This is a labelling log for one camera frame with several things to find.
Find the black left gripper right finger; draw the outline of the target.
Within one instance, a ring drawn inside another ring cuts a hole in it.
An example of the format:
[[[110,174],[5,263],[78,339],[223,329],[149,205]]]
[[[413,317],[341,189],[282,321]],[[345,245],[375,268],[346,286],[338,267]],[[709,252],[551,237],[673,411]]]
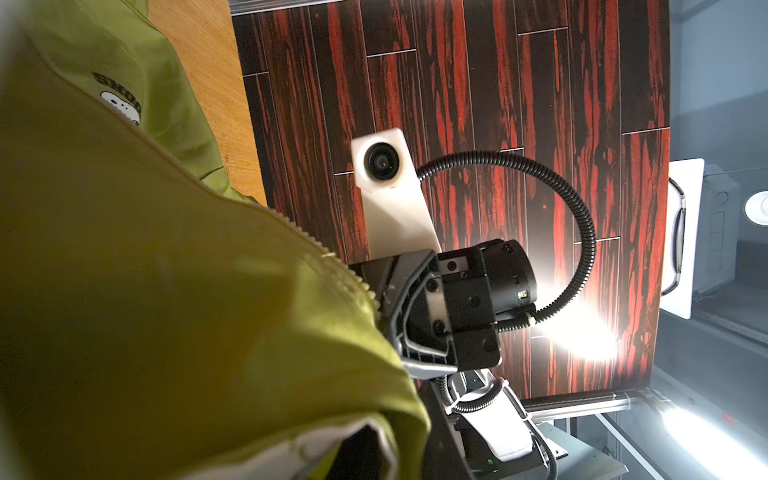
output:
[[[431,383],[421,383],[419,396],[428,412],[431,430],[424,450],[422,478],[434,480],[473,479],[454,438],[442,404]]]

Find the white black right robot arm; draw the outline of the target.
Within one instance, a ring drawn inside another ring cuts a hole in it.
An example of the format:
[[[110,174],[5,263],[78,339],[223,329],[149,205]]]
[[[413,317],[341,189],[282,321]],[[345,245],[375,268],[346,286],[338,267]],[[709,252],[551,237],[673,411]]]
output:
[[[378,328],[432,422],[425,479],[556,479],[563,453],[500,367],[527,361],[537,284],[515,240],[420,250],[352,267],[379,304]]]

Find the green Snoopy zip jacket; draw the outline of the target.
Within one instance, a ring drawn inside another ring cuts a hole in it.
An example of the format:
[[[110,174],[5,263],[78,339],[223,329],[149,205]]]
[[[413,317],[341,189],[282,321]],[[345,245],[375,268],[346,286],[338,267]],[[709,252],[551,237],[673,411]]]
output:
[[[1,475],[326,479],[430,420],[367,284],[234,190],[144,1],[1,5]]]

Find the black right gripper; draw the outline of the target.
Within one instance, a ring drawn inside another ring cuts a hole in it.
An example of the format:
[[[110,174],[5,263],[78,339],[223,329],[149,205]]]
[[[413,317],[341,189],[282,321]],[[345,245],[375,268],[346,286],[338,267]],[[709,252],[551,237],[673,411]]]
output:
[[[351,266],[374,294],[376,327],[417,380],[501,363],[486,262],[477,247],[429,249]]]

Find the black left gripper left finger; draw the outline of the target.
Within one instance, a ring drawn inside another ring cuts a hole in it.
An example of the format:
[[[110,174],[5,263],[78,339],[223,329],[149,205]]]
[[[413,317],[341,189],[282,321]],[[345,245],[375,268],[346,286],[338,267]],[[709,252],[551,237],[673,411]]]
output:
[[[365,426],[341,443],[326,479],[375,480],[382,479],[384,473],[385,458],[378,434]]]

